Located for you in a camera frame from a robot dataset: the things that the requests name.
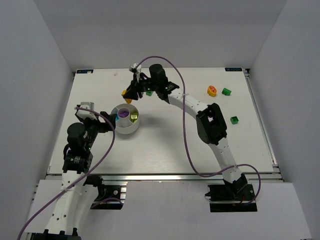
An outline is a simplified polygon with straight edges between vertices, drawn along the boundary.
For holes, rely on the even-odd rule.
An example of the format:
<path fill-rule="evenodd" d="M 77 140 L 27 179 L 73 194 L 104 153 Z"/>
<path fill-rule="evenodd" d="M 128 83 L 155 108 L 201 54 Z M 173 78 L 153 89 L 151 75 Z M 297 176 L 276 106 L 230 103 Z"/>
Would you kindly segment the lime lego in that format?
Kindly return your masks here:
<path fill-rule="evenodd" d="M 138 112 L 133 112 L 130 114 L 130 120 L 133 124 L 135 124 L 139 119 L 139 113 Z"/>

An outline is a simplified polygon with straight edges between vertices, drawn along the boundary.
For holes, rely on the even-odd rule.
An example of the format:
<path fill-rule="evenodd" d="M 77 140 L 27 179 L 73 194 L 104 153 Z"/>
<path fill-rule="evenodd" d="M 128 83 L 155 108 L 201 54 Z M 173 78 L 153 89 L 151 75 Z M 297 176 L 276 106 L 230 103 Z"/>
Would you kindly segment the purple long lego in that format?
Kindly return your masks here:
<path fill-rule="evenodd" d="M 119 118 L 126 118 L 130 115 L 130 111 L 127 108 L 121 108 L 118 110 L 117 115 Z"/>

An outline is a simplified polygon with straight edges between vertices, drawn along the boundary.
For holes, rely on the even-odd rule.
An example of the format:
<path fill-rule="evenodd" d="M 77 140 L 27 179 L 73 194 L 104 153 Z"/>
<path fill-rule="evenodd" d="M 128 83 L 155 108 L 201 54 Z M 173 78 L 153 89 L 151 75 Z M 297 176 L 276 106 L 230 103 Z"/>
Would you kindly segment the orange yellow round lego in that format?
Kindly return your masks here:
<path fill-rule="evenodd" d="M 207 94 L 211 97 L 215 97 L 217 95 L 217 89 L 213 85 L 209 85 L 207 88 Z"/>

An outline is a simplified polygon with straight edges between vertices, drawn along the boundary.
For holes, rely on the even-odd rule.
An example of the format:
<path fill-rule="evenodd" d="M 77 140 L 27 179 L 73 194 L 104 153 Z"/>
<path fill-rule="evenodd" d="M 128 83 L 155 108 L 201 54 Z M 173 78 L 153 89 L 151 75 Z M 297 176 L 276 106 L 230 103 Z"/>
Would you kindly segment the small green lego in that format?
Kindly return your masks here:
<path fill-rule="evenodd" d="M 239 119 L 238 119 L 237 116 L 232 116 L 232 117 L 230 118 L 230 122 L 231 122 L 233 125 L 235 125 L 235 124 L 238 124 L 238 123 L 239 123 Z"/>

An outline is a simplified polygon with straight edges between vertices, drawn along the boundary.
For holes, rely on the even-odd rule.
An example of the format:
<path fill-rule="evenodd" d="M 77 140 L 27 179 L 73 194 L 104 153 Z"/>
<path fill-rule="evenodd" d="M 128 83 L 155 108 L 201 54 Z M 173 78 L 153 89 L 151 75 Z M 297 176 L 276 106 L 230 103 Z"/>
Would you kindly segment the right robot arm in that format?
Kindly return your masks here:
<path fill-rule="evenodd" d="M 224 199 L 240 197 L 248 181 L 230 150 L 227 124 L 219 105 L 205 104 L 186 94 L 184 89 L 168 80 L 161 64 L 151 65 L 149 76 L 141 71 L 137 63 L 132 64 L 129 71 L 133 73 L 133 79 L 123 98 L 137 101 L 144 93 L 155 92 L 159 99 L 180 108 L 184 116 L 193 117 L 199 138 L 210 147 L 221 168 L 227 194 Z"/>

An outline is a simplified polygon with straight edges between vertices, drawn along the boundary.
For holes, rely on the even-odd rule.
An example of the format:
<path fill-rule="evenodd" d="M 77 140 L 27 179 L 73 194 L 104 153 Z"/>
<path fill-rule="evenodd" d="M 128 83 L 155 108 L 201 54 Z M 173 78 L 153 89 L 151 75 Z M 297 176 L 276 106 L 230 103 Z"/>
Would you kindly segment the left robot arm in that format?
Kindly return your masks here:
<path fill-rule="evenodd" d="M 100 176 L 90 176 L 92 146 L 99 133 L 114 132 L 116 114 L 76 108 L 78 122 L 67 128 L 67 145 L 63 150 L 62 180 L 51 217 L 35 240 L 79 240 L 85 218 L 99 196 Z"/>

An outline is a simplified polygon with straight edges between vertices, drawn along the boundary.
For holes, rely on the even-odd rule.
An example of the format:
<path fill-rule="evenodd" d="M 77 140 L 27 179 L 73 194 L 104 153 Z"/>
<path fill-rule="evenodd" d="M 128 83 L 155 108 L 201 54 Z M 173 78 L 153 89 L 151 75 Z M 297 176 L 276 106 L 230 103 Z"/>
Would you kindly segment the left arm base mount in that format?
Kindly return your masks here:
<path fill-rule="evenodd" d="M 105 184 L 103 178 L 98 175 L 89 175 L 84 184 L 92 185 L 97 189 L 97 197 L 91 205 L 91 210 L 121 210 L 121 186 Z"/>

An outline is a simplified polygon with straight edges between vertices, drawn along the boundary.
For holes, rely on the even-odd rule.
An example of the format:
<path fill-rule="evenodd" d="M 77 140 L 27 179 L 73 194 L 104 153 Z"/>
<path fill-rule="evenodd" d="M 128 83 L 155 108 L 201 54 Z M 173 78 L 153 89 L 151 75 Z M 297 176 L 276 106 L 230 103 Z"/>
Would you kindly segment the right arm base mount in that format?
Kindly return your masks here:
<path fill-rule="evenodd" d="M 257 212 L 254 188 L 248 184 L 239 194 L 234 193 L 222 184 L 208 185 L 204 197 L 209 201 L 211 213 L 250 213 Z"/>

